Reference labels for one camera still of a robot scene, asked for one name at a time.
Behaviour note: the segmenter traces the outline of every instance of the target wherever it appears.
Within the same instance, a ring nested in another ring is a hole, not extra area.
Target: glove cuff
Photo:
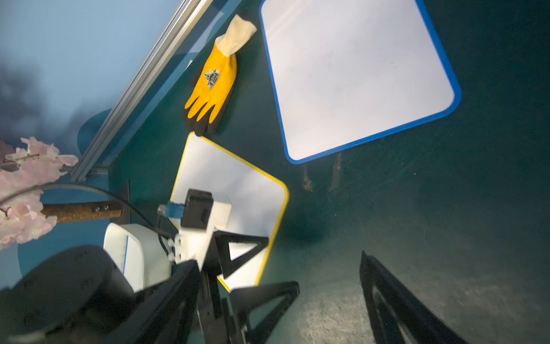
[[[254,24],[243,20],[237,14],[229,23],[225,35],[216,38],[215,45],[220,53],[229,57],[241,49],[255,32]]]

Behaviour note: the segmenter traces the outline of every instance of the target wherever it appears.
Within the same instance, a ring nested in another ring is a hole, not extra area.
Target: blue wall
[[[18,245],[13,244],[0,251],[0,289],[13,287],[21,278],[19,268]]]
[[[76,134],[113,107],[182,0],[1,0],[0,139],[79,154]]]

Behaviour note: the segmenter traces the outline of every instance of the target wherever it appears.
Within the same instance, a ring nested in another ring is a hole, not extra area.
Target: blue frame
[[[453,102],[450,104],[450,106],[447,109],[445,109],[441,112],[432,114],[430,116],[426,116],[424,118],[417,119],[416,121],[412,121],[412,122],[400,125],[398,127],[386,130],[384,132],[374,134],[374,135],[371,135],[371,136],[367,136],[365,138],[362,138],[362,139],[359,139],[359,140],[356,140],[356,141],[353,141],[353,142],[347,143],[345,145],[338,146],[338,147],[335,147],[335,148],[332,148],[332,149],[329,149],[329,150],[326,150],[326,151],[323,151],[321,153],[317,153],[317,154],[305,157],[305,158],[300,159],[300,160],[292,159],[288,154],[287,140],[286,140],[286,137],[284,136],[283,120],[281,118],[281,110],[279,109],[279,99],[277,97],[277,89],[275,88],[275,79],[273,77],[273,71],[271,69],[270,52],[269,52],[269,49],[267,47],[267,38],[266,38],[265,28],[264,28],[264,25],[263,25],[262,7],[263,7],[263,4],[265,3],[265,1],[266,0],[262,1],[262,3],[260,4],[260,10],[259,10],[259,12],[260,12],[260,24],[262,25],[263,43],[266,47],[267,63],[269,65],[269,75],[271,77],[271,85],[272,85],[272,88],[273,88],[273,95],[275,96],[275,104],[277,106],[277,114],[279,116],[280,132],[283,136],[284,153],[287,156],[288,161],[290,161],[291,163],[298,165],[298,164],[301,164],[301,163],[304,163],[304,162],[307,162],[307,161],[311,161],[311,160],[320,158],[320,157],[325,156],[325,155],[336,153],[336,152],[342,151],[344,149],[355,147],[355,146],[358,146],[358,145],[366,143],[366,142],[370,142],[370,141],[373,141],[373,140],[376,140],[376,139],[379,139],[379,138],[382,138],[382,137],[385,137],[385,136],[388,136],[388,135],[392,135],[392,134],[401,132],[403,130],[410,129],[412,127],[416,127],[417,125],[421,125],[421,124],[424,124],[424,123],[435,121],[436,119],[440,119],[442,117],[445,117],[445,116],[449,115],[451,112],[455,111],[457,109],[457,107],[459,106],[459,104],[462,100],[462,89],[460,88],[460,85],[458,84],[457,76],[454,74],[453,68],[450,65],[449,59],[448,59],[447,55],[445,54],[445,49],[443,48],[443,45],[441,44],[441,41],[439,40],[439,37],[437,36],[436,29],[433,26],[432,20],[430,19],[430,14],[428,13],[428,9],[426,8],[426,5],[424,5],[424,1],[423,0],[415,0],[416,5],[418,6],[418,9],[420,11],[420,14],[422,15],[422,18],[424,19],[424,24],[426,25],[426,28],[428,29],[428,32],[430,33],[430,37],[432,39],[433,45],[436,48],[437,54],[439,55],[439,60],[441,60],[441,64],[443,65],[443,68],[445,69],[445,73],[447,74],[447,78],[449,79],[450,85],[451,85],[451,87],[454,91],[454,99],[453,99]]]

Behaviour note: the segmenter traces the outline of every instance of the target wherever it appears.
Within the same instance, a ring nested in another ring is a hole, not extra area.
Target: black bracket
[[[196,309],[200,274],[197,262],[178,264],[172,276],[154,292],[102,343],[184,343],[191,331]]]
[[[261,250],[267,247],[270,242],[268,237],[247,236],[224,231],[215,231],[210,241],[210,247],[206,253],[206,259],[203,269],[210,273],[223,275],[223,278],[229,277],[238,268],[252,259]],[[256,244],[250,251],[231,259],[229,254],[229,243],[247,243]]]
[[[226,344],[235,332],[229,315],[227,299],[220,299],[216,275],[202,272],[201,289],[197,298],[197,315],[206,344]]]
[[[376,258],[365,252],[359,276],[377,344],[466,344]]]
[[[229,294],[236,328],[241,330],[244,343],[263,344],[275,325],[300,294],[298,282],[282,282],[271,285],[235,289]],[[250,327],[250,313],[278,297],[283,299],[255,327]]]

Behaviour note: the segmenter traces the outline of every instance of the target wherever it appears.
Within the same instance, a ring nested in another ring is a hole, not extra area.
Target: blue-framed whiteboard
[[[292,163],[433,121],[460,104],[422,0],[264,0],[260,18]]]

